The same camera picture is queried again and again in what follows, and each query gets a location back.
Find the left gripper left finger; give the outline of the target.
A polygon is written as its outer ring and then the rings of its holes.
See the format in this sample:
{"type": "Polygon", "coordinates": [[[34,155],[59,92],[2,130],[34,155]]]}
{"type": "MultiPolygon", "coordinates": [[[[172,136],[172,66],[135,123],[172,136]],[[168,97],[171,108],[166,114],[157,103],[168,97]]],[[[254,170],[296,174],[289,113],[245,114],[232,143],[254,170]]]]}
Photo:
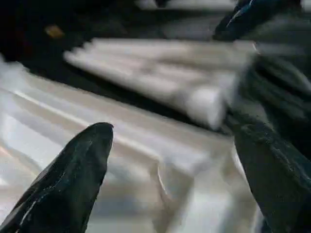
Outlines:
{"type": "Polygon", "coordinates": [[[113,125],[71,139],[36,177],[0,226],[2,233],[84,233],[107,172],[113,125]]]}

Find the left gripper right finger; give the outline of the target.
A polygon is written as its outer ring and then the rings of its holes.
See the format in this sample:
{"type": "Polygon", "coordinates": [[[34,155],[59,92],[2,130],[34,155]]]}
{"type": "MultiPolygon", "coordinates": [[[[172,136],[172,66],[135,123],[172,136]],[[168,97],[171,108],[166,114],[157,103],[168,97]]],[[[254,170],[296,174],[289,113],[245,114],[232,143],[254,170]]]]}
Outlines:
{"type": "Polygon", "coordinates": [[[240,162],[251,193],[273,233],[311,231],[311,138],[284,138],[262,122],[233,121],[240,162]]]}

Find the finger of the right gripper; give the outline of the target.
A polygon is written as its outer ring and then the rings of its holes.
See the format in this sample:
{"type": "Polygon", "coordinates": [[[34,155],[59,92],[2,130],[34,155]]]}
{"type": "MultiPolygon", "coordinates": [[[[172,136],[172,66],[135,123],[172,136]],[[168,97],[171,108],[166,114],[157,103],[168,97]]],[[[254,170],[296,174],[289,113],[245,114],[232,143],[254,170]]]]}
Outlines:
{"type": "Polygon", "coordinates": [[[244,70],[244,86],[263,107],[268,123],[286,136],[311,131],[311,80],[279,57],[257,57],[244,70]]]}
{"type": "Polygon", "coordinates": [[[213,39],[234,41],[264,21],[263,0],[239,0],[232,12],[216,26],[213,39]]]}

